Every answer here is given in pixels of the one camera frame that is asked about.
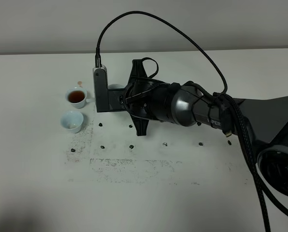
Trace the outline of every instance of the white teacup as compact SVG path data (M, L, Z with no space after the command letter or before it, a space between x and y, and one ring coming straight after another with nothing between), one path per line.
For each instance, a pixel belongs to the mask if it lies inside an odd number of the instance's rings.
M75 92L78 91L83 93L83 97L79 98L79 101L72 101L70 97L72 96L72 94L75 94ZM93 99L87 99L87 91L82 87L74 87L69 89L65 95L65 98L73 107L77 109L83 108L86 102L91 102L93 100Z
M77 133L81 130L84 121L84 116L78 111L67 111L65 112L61 119L61 125L71 133Z

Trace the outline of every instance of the cup handle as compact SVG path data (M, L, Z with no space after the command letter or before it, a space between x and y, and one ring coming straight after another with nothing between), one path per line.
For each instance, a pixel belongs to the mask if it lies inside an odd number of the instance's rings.
M87 103L94 102L94 101L95 101L94 98L87 98L87 99L86 99L86 102L87 102Z

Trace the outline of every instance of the gray wall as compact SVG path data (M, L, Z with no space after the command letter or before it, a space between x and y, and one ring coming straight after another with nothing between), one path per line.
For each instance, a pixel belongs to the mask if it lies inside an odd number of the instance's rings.
M141 10L205 49L288 47L288 0L0 0L0 53L93 51L104 26ZM194 49L175 31L129 15L105 34L105 51Z

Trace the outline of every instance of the white tabletop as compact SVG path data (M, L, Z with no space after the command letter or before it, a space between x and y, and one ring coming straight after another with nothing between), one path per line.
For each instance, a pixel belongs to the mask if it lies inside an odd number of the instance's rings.
M288 95L288 49L208 54L233 97ZM192 80L209 92L223 88L195 51L102 54L109 84L125 86L132 60L143 57L159 63L156 79ZM147 136L137 137L128 113L96 113L93 102L79 110L85 128L67 133L59 123L73 109L65 92L82 81L93 96L93 66L94 54L0 56L2 224L14 218L24 226L28 220L44 232L264 231L235 136L229 145L221 131L205 125L151 121ZM144 66L148 74L156 68L151 61ZM288 197L273 193L288 207ZM269 200L267 207L272 231L288 231L288 218Z

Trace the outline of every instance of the tea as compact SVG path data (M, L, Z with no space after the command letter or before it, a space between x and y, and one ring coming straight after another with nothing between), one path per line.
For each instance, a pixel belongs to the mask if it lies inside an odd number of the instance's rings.
M84 98L85 98L85 93L80 90L73 91L72 93L68 95L68 100L71 103L81 102L82 100L84 100Z

